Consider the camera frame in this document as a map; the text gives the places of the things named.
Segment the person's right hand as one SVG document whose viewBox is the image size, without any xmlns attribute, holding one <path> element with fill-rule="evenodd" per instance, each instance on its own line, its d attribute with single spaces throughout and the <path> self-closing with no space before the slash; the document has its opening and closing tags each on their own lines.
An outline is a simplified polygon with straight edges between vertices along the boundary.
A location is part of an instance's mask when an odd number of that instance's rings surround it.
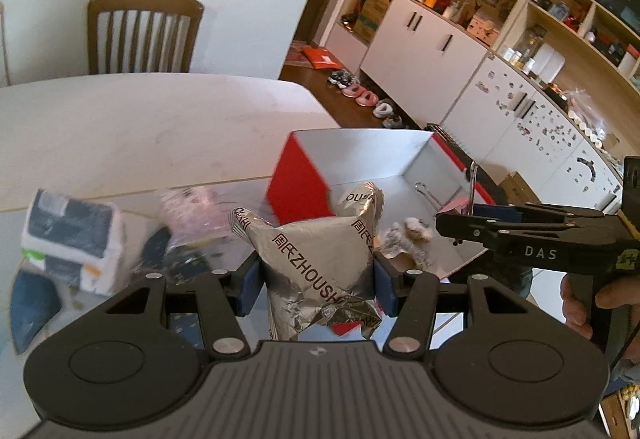
<svg viewBox="0 0 640 439">
<path fill-rule="evenodd" d="M 622 277 L 605 287 L 602 287 L 596 295 L 596 305 L 601 309 L 617 309 L 628 307 L 630 309 L 630 327 L 633 329 L 639 322 L 639 277 Z M 561 298 L 563 300 L 562 312 L 566 324 L 583 337 L 590 338 L 592 329 L 588 323 L 588 311 L 581 303 L 573 289 L 570 275 L 565 274 L 561 283 Z"/>
</svg>

